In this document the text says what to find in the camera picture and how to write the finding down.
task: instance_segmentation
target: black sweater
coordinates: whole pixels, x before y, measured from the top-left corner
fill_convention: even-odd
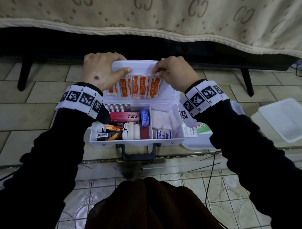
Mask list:
[[[229,100],[220,101],[195,118],[209,125],[211,143],[222,150],[228,168],[251,192],[256,208],[272,218],[272,228],[300,227],[302,171],[284,151],[262,136],[247,116],[237,115]],[[52,128],[34,140],[31,152],[20,159],[22,167],[0,191],[2,225],[55,227],[64,199],[75,187],[84,133],[93,121],[77,110],[58,110]]]

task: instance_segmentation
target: white marker wristband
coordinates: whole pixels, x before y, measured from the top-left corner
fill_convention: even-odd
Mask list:
[[[55,110],[68,108],[78,110],[96,119],[103,103],[103,97],[89,87],[72,85],[63,94]]]
[[[192,87],[179,102],[194,117],[219,101],[228,98],[214,81],[203,81]]]

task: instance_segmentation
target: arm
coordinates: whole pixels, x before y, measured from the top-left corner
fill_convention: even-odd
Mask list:
[[[153,73],[184,93],[204,80],[198,79],[182,57],[172,56],[159,61]],[[211,128],[211,143],[222,150],[222,155],[228,159],[228,168],[251,192],[250,199],[256,208],[272,218],[272,227],[293,228],[289,225],[300,224],[300,210],[295,210],[295,206],[302,204],[302,171],[285,157],[284,151],[262,136],[250,118],[233,111],[229,99],[218,102],[194,118]]]
[[[112,72],[115,60],[125,60],[117,53],[85,56],[81,86],[97,91],[109,89],[131,69]],[[30,153],[23,155],[21,168],[4,182],[0,191],[0,219],[14,224],[33,223],[54,228],[65,207],[64,199],[75,187],[78,164],[84,154],[84,133],[94,120],[72,109],[58,110],[53,126],[34,140]]]

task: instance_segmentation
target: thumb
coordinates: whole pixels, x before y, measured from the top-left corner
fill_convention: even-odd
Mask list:
[[[125,68],[122,68],[122,69],[114,72],[113,77],[116,79],[116,81],[118,81],[120,78],[124,77],[125,75],[127,75],[130,72],[132,72],[132,68],[125,67]]]
[[[155,74],[156,78],[164,78],[165,81],[167,81],[167,79],[169,79],[169,76],[170,76],[170,74],[168,71],[160,71]]]

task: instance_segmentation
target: white bandage roll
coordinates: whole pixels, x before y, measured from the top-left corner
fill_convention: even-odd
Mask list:
[[[134,139],[134,122],[128,122],[128,136],[127,140],[133,140]]]
[[[140,140],[140,125],[134,125],[134,140]]]

